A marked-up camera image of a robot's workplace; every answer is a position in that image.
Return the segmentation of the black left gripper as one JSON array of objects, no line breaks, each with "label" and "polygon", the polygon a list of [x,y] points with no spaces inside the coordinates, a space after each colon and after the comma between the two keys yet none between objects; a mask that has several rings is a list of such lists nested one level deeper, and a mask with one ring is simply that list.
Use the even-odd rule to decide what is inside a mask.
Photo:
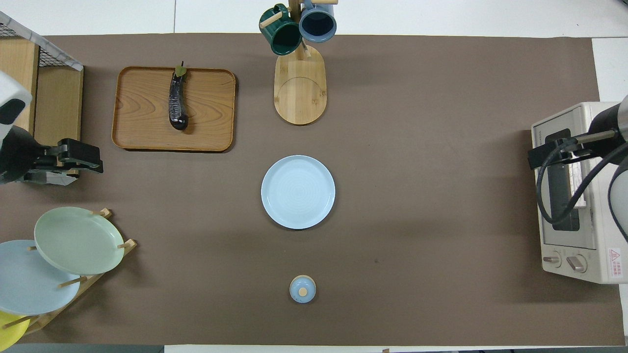
[{"label": "black left gripper", "polygon": [[[45,178],[48,174],[63,175],[66,173],[64,167],[69,171],[97,174],[104,172],[102,164],[94,163],[101,162],[100,149],[76,139],[61,139],[58,146],[46,148],[42,153],[27,172],[27,178]],[[66,160],[65,166],[60,164],[59,159]]]}]

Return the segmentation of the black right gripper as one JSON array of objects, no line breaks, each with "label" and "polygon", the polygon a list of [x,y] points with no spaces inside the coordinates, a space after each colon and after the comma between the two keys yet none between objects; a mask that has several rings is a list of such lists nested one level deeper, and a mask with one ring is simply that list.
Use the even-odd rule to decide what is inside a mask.
[{"label": "black right gripper", "polygon": [[[550,154],[558,147],[562,147],[557,155],[550,158]],[[576,138],[555,139],[528,151],[530,170],[536,170],[543,165],[547,167],[556,163],[577,163],[594,157],[594,152],[579,143]]]}]

